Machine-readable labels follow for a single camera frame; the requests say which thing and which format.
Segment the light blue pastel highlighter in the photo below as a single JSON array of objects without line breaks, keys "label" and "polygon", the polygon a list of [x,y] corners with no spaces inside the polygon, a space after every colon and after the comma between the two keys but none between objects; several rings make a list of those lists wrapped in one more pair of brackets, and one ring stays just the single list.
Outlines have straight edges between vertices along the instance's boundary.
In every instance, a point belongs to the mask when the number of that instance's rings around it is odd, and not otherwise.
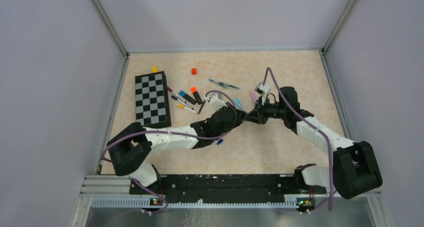
[{"label": "light blue pastel highlighter", "polygon": [[237,97],[234,97],[232,100],[233,100],[233,102],[234,102],[234,104],[235,104],[235,106],[238,110],[245,112],[245,109],[244,109],[242,103],[240,102],[240,100]]}]

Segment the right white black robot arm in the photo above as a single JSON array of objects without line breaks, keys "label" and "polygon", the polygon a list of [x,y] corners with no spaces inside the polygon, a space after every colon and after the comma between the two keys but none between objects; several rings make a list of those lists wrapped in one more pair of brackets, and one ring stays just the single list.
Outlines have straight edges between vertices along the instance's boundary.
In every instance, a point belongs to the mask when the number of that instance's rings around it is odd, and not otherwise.
[{"label": "right white black robot arm", "polygon": [[370,143],[355,142],[321,123],[300,107],[294,87],[285,86],[279,90],[279,98],[271,103],[270,87],[259,83],[255,91],[260,97],[246,121],[264,125],[270,118],[280,119],[287,129],[331,157],[327,167],[310,163],[295,169],[293,187],[297,192],[307,193],[312,187],[323,187],[338,192],[344,199],[351,199],[382,186],[382,175]]}]

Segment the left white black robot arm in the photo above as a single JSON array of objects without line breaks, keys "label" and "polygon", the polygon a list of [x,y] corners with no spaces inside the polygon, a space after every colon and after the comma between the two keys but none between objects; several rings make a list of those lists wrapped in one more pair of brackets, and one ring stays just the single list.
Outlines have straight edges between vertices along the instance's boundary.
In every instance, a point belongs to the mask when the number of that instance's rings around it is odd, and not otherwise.
[{"label": "left white black robot arm", "polygon": [[224,106],[205,120],[177,128],[155,129],[133,122],[106,145],[108,161],[116,176],[136,179],[149,194],[160,189],[159,173],[153,164],[145,161],[151,153],[172,149],[200,149],[241,125],[245,111],[231,105]]}]

